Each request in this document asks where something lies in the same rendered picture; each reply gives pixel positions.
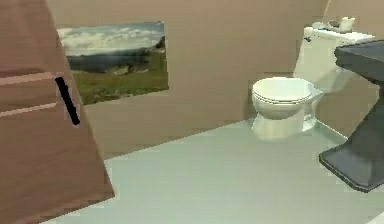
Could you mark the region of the landscape picture on wall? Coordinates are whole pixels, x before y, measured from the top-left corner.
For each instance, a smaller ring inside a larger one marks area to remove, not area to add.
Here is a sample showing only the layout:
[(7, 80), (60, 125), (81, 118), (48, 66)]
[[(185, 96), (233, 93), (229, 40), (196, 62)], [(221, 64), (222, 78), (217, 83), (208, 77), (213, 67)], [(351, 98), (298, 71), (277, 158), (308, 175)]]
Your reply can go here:
[(169, 88), (163, 22), (65, 27), (57, 32), (84, 104)]

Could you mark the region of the brown wooden room door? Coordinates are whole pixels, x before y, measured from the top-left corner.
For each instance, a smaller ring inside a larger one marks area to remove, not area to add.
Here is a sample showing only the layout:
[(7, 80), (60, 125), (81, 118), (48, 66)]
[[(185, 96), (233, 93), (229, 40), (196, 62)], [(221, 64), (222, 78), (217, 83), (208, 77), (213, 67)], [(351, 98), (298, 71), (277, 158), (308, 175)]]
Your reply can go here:
[(114, 195), (46, 0), (0, 0), (0, 224), (39, 224)]

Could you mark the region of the dark grey pedestal sink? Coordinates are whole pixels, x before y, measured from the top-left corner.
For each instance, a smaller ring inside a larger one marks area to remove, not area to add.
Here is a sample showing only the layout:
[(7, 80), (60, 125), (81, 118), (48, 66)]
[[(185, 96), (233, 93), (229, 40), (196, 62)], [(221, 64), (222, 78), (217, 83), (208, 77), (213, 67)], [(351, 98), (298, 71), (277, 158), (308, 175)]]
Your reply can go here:
[(377, 85), (378, 99), (351, 136), (318, 160), (351, 188), (367, 193), (384, 185), (384, 39), (340, 46), (334, 55), (338, 67)]

